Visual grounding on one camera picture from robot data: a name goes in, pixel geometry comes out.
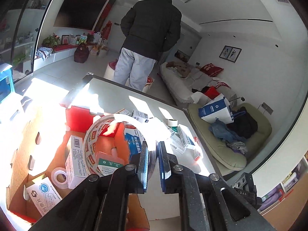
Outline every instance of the wall outlet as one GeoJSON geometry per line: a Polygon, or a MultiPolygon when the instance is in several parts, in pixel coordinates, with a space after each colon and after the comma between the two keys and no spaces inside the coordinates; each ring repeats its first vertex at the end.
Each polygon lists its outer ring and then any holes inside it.
{"type": "Polygon", "coordinates": [[[265,109],[270,115],[274,112],[270,106],[268,106],[265,102],[261,104],[261,107],[265,109]]]}

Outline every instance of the jacket sleeve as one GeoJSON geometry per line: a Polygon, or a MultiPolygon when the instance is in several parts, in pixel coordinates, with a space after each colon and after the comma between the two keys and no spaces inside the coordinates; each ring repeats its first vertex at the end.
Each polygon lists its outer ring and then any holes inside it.
{"type": "Polygon", "coordinates": [[[136,10],[131,8],[121,20],[121,30],[126,37],[128,36],[131,26],[134,23],[135,16],[136,10]]]}
{"type": "Polygon", "coordinates": [[[182,14],[180,11],[172,16],[171,24],[164,41],[163,52],[171,49],[179,40],[181,36],[181,18],[182,14]]]}

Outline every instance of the glass cabinet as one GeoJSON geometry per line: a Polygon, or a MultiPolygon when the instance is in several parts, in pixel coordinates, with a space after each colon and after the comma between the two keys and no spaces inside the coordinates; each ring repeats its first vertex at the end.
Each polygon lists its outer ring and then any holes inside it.
{"type": "Polygon", "coordinates": [[[39,31],[51,0],[15,0],[0,23],[0,63],[13,66],[14,82],[33,72],[39,31]]]}

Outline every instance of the blue and white shopping bag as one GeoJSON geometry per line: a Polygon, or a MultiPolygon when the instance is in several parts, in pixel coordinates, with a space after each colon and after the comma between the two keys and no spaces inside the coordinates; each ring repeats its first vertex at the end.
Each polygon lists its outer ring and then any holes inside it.
{"type": "Polygon", "coordinates": [[[214,100],[199,108],[199,117],[208,123],[214,123],[216,119],[225,124],[232,123],[234,118],[241,114],[242,112],[240,114],[232,114],[230,103],[223,94],[220,94],[214,100]]]}

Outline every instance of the table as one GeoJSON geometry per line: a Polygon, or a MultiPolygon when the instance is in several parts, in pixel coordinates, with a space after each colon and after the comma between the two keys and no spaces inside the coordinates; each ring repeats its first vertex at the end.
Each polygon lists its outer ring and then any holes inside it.
{"type": "MultiPolygon", "coordinates": [[[[66,108],[71,106],[89,108],[95,114],[115,113],[123,108],[130,112],[137,109],[147,113],[149,117],[157,117],[165,123],[170,118],[178,119],[180,124],[189,128],[193,136],[198,136],[198,131],[191,124],[188,114],[180,108],[92,73],[88,73],[81,83],[67,94],[61,105],[66,108]]],[[[201,146],[203,159],[198,162],[193,159],[193,150],[187,149],[184,154],[173,149],[167,151],[177,156],[179,164],[188,167],[197,174],[205,176],[211,173],[220,174],[206,145],[201,142],[201,146]]],[[[139,199],[142,207],[146,210],[149,221],[180,215],[178,195],[165,195],[161,191],[158,163],[148,181],[147,193],[139,195],[139,199]]]]}

